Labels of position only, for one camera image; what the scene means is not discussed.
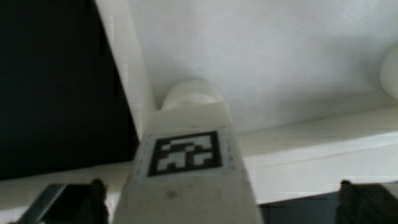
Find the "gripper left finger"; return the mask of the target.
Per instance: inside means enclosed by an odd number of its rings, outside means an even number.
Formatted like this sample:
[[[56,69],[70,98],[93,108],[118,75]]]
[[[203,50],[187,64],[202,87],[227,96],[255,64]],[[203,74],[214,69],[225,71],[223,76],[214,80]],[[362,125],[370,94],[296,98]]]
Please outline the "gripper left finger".
[[[109,224],[106,199],[100,179],[86,184],[51,184],[17,224]]]

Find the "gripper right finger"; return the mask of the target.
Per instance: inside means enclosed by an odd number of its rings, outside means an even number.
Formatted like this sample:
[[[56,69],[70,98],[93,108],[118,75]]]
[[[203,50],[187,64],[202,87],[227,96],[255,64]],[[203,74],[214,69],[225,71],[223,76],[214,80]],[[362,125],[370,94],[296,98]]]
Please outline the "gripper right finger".
[[[337,224],[398,224],[398,198],[379,183],[342,181]]]

